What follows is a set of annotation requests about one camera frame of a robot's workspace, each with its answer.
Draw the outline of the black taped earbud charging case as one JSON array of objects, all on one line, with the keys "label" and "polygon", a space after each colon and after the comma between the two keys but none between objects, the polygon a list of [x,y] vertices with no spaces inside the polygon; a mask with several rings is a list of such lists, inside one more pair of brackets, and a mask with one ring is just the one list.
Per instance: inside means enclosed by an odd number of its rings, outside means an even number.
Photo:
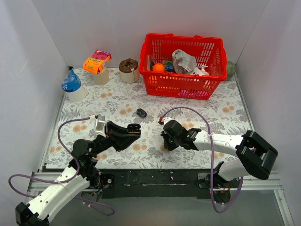
[{"label": "black taped earbud charging case", "polygon": [[136,110],[136,113],[141,118],[146,118],[147,117],[147,113],[143,109],[141,109],[141,108],[138,108]]}]

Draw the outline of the glossy black gold-trimmed case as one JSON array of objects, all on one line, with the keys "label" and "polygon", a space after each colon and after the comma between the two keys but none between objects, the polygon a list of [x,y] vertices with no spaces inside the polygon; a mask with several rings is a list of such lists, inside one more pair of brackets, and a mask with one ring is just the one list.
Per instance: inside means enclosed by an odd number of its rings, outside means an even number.
[{"label": "glossy black gold-trimmed case", "polygon": [[141,125],[137,123],[131,123],[127,126],[127,132],[130,134],[138,134],[141,133]]}]

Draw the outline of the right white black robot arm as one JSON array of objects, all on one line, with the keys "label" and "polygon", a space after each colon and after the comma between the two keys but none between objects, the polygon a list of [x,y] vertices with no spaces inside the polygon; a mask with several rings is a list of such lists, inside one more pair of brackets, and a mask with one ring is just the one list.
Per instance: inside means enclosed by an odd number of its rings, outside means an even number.
[{"label": "right white black robot arm", "polygon": [[178,147],[197,151],[213,149],[235,157],[230,162],[218,163],[213,167],[213,173],[202,179],[213,188],[226,186],[230,181],[245,176],[267,180],[278,156],[277,150],[252,130],[243,135],[211,135],[201,129],[187,130],[172,119],[160,120],[159,123],[163,125],[164,147],[169,151]]}]

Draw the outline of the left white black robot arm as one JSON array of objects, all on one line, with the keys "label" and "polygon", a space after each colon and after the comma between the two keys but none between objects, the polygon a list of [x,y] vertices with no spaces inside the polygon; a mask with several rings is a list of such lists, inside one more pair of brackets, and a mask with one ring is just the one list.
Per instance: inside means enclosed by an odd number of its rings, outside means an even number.
[{"label": "left white black robot arm", "polygon": [[141,136],[141,126],[137,123],[124,128],[111,121],[97,120],[95,131],[98,135],[94,140],[78,139],[74,142],[73,159],[56,180],[29,202],[16,206],[19,226],[48,226],[77,194],[101,184],[101,173],[96,168],[98,154],[111,147],[117,152],[123,151]]}]

